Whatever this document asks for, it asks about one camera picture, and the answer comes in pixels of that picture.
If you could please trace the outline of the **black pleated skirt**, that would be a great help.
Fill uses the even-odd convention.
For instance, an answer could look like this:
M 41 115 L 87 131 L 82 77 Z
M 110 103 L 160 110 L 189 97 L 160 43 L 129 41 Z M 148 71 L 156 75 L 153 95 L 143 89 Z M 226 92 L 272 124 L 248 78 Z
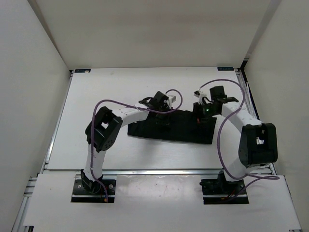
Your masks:
M 211 145 L 217 118 L 201 119 L 193 112 L 177 110 L 167 115 L 150 112 L 144 121 L 128 125 L 127 135 Z

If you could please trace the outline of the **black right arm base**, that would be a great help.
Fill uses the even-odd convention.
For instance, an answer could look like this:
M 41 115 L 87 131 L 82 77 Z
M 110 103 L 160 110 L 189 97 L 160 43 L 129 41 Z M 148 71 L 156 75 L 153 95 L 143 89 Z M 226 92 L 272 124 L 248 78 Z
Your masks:
M 204 205 L 249 204 L 244 180 L 229 182 L 223 172 L 215 179 L 201 179 Z

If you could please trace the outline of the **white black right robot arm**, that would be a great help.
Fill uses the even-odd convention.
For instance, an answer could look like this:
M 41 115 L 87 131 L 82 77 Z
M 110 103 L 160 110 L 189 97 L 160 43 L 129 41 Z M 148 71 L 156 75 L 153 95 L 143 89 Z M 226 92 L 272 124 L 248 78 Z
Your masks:
M 217 152 L 224 177 L 217 180 L 217 188 L 222 193 L 228 193 L 234 188 L 234 182 L 249 176 L 250 172 L 258 167 L 278 160 L 276 127 L 272 123 L 263 123 L 254 118 L 242 108 L 244 102 L 225 94 L 223 86 L 212 87 L 210 94 L 209 99 L 202 91 L 195 91 L 198 102 L 194 108 L 204 119 L 217 115 L 224 117 L 217 135 Z M 227 121 L 240 132 L 238 156 L 228 166 L 224 164 L 220 147 L 221 132 Z

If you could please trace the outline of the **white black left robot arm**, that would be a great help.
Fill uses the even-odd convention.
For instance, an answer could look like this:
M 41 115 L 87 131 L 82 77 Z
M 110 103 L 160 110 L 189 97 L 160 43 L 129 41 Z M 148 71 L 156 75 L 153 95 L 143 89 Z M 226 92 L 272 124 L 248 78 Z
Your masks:
M 144 121 L 150 113 L 168 114 L 173 112 L 172 104 L 176 96 L 158 91 L 154 97 L 138 101 L 135 105 L 119 103 L 122 109 L 111 110 L 106 106 L 99 108 L 102 100 L 95 106 L 93 117 L 85 130 L 88 143 L 86 166 L 81 170 L 82 184 L 90 193 L 97 193 L 102 186 L 102 166 L 106 151 L 110 149 L 120 129 L 131 123 Z

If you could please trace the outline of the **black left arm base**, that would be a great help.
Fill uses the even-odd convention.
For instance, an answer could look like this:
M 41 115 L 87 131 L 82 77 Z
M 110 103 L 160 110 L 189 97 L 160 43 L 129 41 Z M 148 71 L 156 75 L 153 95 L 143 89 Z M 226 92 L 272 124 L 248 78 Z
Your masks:
M 71 194 L 72 203 L 114 203 L 116 179 L 100 179 L 107 191 L 108 198 L 106 199 L 105 190 L 103 186 L 94 182 L 94 184 L 87 185 L 80 176 L 76 176 Z

